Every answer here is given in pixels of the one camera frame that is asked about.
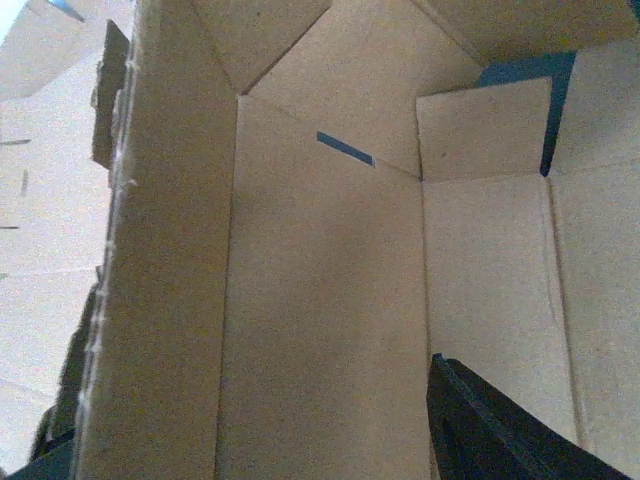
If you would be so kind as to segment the cardboard box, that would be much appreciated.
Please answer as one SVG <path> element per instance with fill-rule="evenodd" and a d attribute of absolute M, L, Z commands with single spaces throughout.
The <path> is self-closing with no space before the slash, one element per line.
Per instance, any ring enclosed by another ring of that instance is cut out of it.
<path fill-rule="evenodd" d="M 438 479 L 454 358 L 639 475 L 635 1 L 140 1 L 75 479 Z"/>

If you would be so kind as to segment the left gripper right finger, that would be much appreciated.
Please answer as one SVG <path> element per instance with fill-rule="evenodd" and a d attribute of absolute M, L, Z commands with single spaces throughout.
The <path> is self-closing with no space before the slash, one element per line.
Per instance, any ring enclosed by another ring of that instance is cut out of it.
<path fill-rule="evenodd" d="M 427 407 L 442 479 L 625 479 L 456 359 L 432 357 Z"/>

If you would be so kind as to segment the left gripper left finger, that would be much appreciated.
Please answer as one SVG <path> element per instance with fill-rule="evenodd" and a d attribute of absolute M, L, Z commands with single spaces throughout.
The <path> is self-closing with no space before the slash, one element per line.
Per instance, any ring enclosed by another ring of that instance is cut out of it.
<path fill-rule="evenodd" d="M 70 479 L 75 428 L 64 427 L 54 435 L 51 432 L 54 412 L 52 406 L 42 415 L 27 464 L 12 474 L 1 469 L 2 479 Z"/>

